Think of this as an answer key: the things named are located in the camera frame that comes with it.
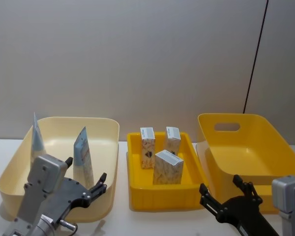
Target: basket handle hole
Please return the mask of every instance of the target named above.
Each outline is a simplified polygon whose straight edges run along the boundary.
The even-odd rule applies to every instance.
[[[240,125],[238,123],[217,123],[214,129],[215,131],[238,131]]]

